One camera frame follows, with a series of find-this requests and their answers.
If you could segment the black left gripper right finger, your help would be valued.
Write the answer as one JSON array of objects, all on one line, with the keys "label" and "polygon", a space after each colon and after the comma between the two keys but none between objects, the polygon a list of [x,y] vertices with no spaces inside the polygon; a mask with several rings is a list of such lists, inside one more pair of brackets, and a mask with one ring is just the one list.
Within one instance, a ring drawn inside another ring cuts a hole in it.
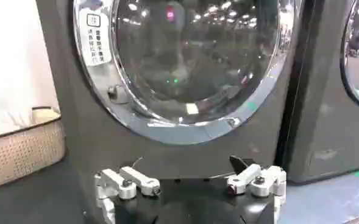
[{"label": "black left gripper right finger", "polygon": [[231,195],[248,193],[255,198],[272,198],[273,218],[278,219],[286,202],[286,172],[279,166],[262,167],[250,158],[229,157],[234,174],[227,177]]}]

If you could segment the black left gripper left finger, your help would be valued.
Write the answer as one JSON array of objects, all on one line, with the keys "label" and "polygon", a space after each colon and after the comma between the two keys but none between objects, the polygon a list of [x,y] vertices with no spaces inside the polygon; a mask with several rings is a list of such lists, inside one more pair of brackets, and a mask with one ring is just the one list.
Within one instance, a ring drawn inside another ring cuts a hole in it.
[{"label": "black left gripper left finger", "polygon": [[158,197],[161,193],[160,181],[124,166],[118,172],[104,169],[94,175],[96,206],[102,211],[105,223],[114,224],[115,202],[113,197],[129,201],[140,192],[144,196]]}]

